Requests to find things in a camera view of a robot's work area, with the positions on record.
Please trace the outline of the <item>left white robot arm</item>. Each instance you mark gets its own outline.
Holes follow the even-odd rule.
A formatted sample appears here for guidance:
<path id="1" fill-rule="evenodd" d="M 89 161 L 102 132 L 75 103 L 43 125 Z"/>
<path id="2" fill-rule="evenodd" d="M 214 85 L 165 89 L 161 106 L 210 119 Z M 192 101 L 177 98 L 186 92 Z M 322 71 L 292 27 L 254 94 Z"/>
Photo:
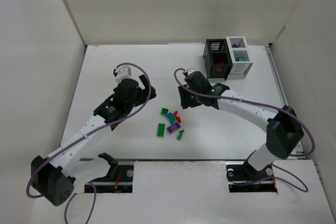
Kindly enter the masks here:
<path id="1" fill-rule="evenodd" d="M 89 120 L 65 145 L 45 158 L 38 155 L 32 160 L 26 188 L 28 197 L 31 196 L 30 188 L 54 206 L 60 206 L 70 197 L 78 181 L 71 172 L 82 156 L 101 140 L 103 129 L 113 131 L 135 115 L 135 107 L 143 109 L 149 100 L 156 97 L 149 77 L 142 74 L 139 79 L 144 88 L 140 88 L 138 81 L 132 78 L 123 79 L 114 88 L 113 94 L 94 110 Z"/>

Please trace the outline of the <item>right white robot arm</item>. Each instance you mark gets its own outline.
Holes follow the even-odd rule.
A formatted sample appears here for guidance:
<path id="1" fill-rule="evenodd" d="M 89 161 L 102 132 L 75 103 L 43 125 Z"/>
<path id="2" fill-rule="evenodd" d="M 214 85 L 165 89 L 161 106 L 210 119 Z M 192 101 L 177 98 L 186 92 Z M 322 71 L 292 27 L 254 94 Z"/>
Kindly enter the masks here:
<path id="1" fill-rule="evenodd" d="M 181 69 L 185 84 L 178 87 L 183 109 L 200 105 L 236 115 L 266 133 L 266 142 L 253 151 L 238 168 L 231 168 L 227 176 L 248 182 L 261 179 L 264 171 L 277 159 L 287 159 L 304 136 L 302 124 L 293 108 L 278 108 L 246 100 L 230 87 L 211 85 L 196 69 Z"/>

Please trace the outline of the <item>black slatted container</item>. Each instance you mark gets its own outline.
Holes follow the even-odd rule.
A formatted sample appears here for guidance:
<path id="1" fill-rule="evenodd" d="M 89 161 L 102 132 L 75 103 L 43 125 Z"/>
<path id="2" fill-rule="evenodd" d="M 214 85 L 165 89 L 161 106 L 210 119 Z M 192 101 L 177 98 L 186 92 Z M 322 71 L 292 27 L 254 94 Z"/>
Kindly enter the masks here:
<path id="1" fill-rule="evenodd" d="M 205 42 L 203 58 L 207 78 L 224 80 L 228 78 L 228 74 L 232 67 L 232 60 L 226 39 L 207 39 Z M 214 70 L 216 66 L 218 66 L 217 63 L 220 61 L 225 63 L 224 65 L 219 65 L 223 68 L 223 75 L 216 76 Z"/>

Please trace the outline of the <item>square green lego piece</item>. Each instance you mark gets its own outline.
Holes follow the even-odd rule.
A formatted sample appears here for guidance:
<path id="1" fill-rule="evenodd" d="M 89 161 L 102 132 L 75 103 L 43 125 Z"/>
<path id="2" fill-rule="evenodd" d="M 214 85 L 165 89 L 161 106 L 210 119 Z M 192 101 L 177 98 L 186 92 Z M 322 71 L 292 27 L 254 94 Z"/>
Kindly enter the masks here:
<path id="1" fill-rule="evenodd" d="M 166 116 L 168 114 L 169 110 L 167 108 L 162 108 L 161 115 Z"/>

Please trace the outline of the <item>teal square lego piece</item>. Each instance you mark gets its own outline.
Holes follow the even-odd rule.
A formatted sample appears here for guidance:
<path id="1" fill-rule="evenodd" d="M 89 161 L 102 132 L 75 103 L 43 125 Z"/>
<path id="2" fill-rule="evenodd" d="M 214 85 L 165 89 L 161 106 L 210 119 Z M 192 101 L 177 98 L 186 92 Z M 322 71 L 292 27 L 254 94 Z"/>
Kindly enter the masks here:
<path id="1" fill-rule="evenodd" d="M 175 121 L 175 115 L 171 112 L 169 112 L 167 115 L 166 115 L 166 118 L 168 119 L 168 121 Z"/>

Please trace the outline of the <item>long green lego plate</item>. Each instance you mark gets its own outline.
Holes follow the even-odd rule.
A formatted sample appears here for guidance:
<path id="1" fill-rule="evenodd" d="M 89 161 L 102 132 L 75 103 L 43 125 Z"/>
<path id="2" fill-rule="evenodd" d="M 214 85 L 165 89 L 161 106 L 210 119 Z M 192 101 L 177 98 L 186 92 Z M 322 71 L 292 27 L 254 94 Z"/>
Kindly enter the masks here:
<path id="1" fill-rule="evenodd" d="M 164 132 L 165 132 L 165 124 L 159 123 L 157 127 L 157 132 L 156 132 L 157 137 L 163 137 Z"/>

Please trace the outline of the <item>white slatted container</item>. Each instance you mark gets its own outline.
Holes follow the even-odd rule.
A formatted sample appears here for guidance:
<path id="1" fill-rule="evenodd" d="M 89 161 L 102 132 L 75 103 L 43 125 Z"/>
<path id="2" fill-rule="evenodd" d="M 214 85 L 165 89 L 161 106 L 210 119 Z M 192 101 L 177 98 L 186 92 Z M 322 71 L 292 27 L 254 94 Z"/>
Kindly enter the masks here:
<path id="1" fill-rule="evenodd" d="M 232 67 L 228 74 L 228 80 L 243 79 L 249 73 L 253 62 L 250 59 L 250 51 L 248 43 L 244 36 L 228 36 L 226 37 L 230 57 L 232 60 Z M 231 43 L 237 43 L 239 48 L 232 48 Z M 245 61 L 236 61 L 236 57 L 244 57 Z"/>

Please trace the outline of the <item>purple lego plate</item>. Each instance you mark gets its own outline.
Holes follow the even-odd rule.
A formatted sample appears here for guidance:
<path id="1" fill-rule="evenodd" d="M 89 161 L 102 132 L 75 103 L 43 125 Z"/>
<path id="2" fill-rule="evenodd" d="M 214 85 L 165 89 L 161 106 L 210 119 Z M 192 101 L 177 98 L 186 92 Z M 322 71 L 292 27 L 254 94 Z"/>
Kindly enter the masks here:
<path id="1" fill-rule="evenodd" d="M 181 125 L 179 124 L 179 122 L 175 122 L 174 124 L 171 124 L 170 126 L 168 126 L 166 129 L 170 134 L 172 134 L 176 132 L 177 130 L 179 130 L 180 128 L 181 128 Z"/>

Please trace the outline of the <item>small green lego piece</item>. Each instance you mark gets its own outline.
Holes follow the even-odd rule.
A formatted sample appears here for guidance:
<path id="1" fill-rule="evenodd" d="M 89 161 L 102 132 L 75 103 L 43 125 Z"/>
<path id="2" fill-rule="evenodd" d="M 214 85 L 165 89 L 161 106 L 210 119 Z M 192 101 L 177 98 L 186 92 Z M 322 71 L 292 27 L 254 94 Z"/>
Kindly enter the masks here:
<path id="1" fill-rule="evenodd" d="M 180 130 L 176 139 L 180 141 L 183 137 L 183 134 L 184 134 L 184 130 Z"/>

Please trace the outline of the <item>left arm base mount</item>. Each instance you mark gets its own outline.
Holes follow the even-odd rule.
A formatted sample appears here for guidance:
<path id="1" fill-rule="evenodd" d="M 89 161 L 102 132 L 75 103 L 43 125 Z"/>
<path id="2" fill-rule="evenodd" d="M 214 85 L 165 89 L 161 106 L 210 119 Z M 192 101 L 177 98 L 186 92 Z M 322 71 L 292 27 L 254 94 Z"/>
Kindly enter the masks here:
<path id="1" fill-rule="evenodd" d="M 105 177 L 100 177 L 91 182 L 96 187 L 98 194 L 124 194 L 133 191 L 133 163 L 121 163 L 115 172 L 108 172 Z"/>

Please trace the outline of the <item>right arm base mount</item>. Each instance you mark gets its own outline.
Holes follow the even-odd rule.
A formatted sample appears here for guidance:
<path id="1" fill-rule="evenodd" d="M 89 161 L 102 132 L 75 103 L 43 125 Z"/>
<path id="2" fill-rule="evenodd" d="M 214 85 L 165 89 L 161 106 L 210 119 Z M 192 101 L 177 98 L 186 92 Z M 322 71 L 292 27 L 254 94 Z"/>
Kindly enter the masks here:
<path id="1" fill-rule="evenodd" d="M 226 165 L 226 177 L 230 193 L 276 193 L 274 172 L 269 164 L 261 171 L 246 164 Z"/>

